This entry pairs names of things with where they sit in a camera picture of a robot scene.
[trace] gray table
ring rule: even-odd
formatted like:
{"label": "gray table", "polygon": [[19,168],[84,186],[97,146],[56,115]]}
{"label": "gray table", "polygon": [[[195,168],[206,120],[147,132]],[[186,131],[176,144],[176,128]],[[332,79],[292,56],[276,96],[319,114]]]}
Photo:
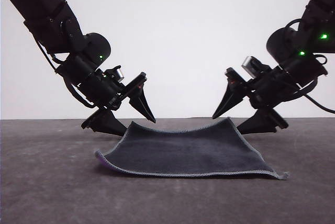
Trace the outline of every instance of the gray table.
{"label": "gray table", "polygon": [[[159,129],[213,122],[135,121]],[[118,174],[100,166],[94,151],[120,138],[81,130],[81,122],[1,121],[1,223],[335,223],[335,118],[288,119],[276,134],[245,136],[269,165],[290,172],[286,181]]]}

